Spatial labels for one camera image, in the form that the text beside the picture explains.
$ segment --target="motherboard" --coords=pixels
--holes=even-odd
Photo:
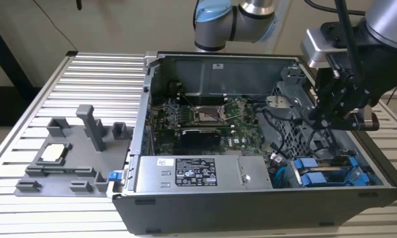
[[[200,103],[181,95],[152,107],[154,155],[266,155],[248,98],[225,96]]]

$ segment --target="white label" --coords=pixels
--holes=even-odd
[[[277,163],[280,163],[281,160],[282,160],[282,157],[281,157],[281,156],[278,156],[278,157],[274,159],[274,161],[276,161]]]
[[[157,166],[173,166],[174,159],[157,159]]]
[[[222,63],[214,63],[213,64],[213,69],[224,69],[224,64]]]
[[[48,145],[41,155],[42,161],[56,162],[56,160],[60,159],[64,150],[65,150],[64,144]]]

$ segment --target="aluminum extrusion table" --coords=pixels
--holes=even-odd
[[[76,57],[65,57],[0,146],[0,238],[134,237],[110,199],[16,197],[13,191],[48,136],[45,126],[52,117],[66,117],[72,125],[82,124],[76,108],[78,104],[92,104],[94,117],[104,125],[122,121],[134,126],[142,61],[142,55],[78,53]],[[374,107],[374,112],[381,129],[369,135],[397,168],[397,117],[384,103]],[[338,228],[178,234],[177,237],[397,238],[397,201],[385,208],[368,209]]]

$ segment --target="black cable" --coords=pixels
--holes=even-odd
[[[328,12],[332,12],[332,13],[337,13],[337,9],[334,8],[330,8],[330,7],[326,7],[326,6],[321,6],[321,5],[317,5],[314,2],[312,2],[312,0],[304,0],[305,3],[316,8],[317,10],[321,10],[321,11],[328,11]],[[348,10],[346,13],[349,15],[357,15],[357,16],[364,16],[365,15],[365,12],[364,11],[357,11],[357,10]]]
[[[276,130],[276,132],[281,136],[281,144],[280,144],[278,149],[276,151],[276,154],[278,154],[282,151],[282,147],[284,147],[284,144],[285,144],[285,136],[284,136],[281,130],[277,128],[277,126],[269,120],[268,115],[266,115],[268,111],[269,111],[268,109],[262,109],[262,115],[264,115],[265,121],[266,121],[268,125],[273,128],[273,130]]]
[[[317,151],[324,150],[324,149],[329,149],[329,147],[321,147],[321,148],[313,150],[313,152],[316,153]]]
[[[274,115],[274,114],[272,113],[270,110],[266,110],[266,113],[269,114],[269,116],[270,116],[272,118],[274,118],[274,119],[277,119],[277,120],[281,120],[281,121],[296,121],[296,120],[297,120],[297,119],[282,118],[282,117]]]
[[[386,101],[386,105],[389,105],[390,100],[392,100],[392,98],[393,98],[393,95],[394,95],[396,91],[397,91],[397,87],[394,88],[394,90],[393,90],[393,92],[392,92],[392,94],[390,94],[389,100]]]
[[[310,154],[318,159],[318,155],[316,154],[316,152],[310,148],[310,142],[312,142],[312,139],[314,137],[316,132],[317,132],[317,130],[312,131],[309,139],[306,140],[305,146],[309,149]]]
[[[354,41],[354,37],[353,37],[350,18],[346,14],[345,0],[334,0],[334,1],[336,1],[336,7],[338,10],[337,15],[338,15],[338,20],[340,20],[340,25],[341,25],[341,28],[344,31],[344,35],[345,35],[345,45],[346,45],[349,60],[350,60],[350,64],[352,64],[352,69],[353,69],[354,75],[357,76],[357,79],[362,80],[364,79],[364,71],[362,71],[362,65],[361,65],[361,61],[360,61],[356,41]]]
[[[38,6],[38,8],[41,9],[44,15],[46,16],[46,18],[49,19],[53,27],[56,28],[56,30],[60,32],[60,34],[66,38],[68,42],[70,43],[72,47],[74,48],[76,51],[78,51],[77,47],[73,45],[72,41],[69,40],[69,38],[66,37],[66,35],[61,32],[61,30],[58,29],[58,27],[56,26],[53,20],[50,19],[50,17],[48,16],[46,12],[44,11],[42,7],[40,6],[40,4],[37,3],[36,0],[32,0],[34,2],[34,4]]]
[[[194,12],[193,12],[193,28],[194,28],[194,30],[196,30],[196,11],[197,11],[198,2],[200,2],[200,0],[196,1]]]

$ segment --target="robotic arm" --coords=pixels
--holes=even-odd
[[[217,52],[226,41],[264,41],[274,28],[272,0],[197,0],[194,10],[196,51]]]
[[[309,119],[318,128],[378,130],[370,107],[397,86],[397,0],[374,0],[353,28],[345,1],[336,6],[340,22],[308,29],[301,45],[309,66],[318,68]]]
[[[378,130],[372,107],[397,86],[397,0],[374,0],[365,17],[352,27],[345,0],[334,0],[340,22],[308,29],[301,49],[308,64],[318,68],[317,102],[308,117],[314,129]],[[272,0],[198,0],[194,10],[196,51],[217,52],[226,41],[264,41],[276,24]]]

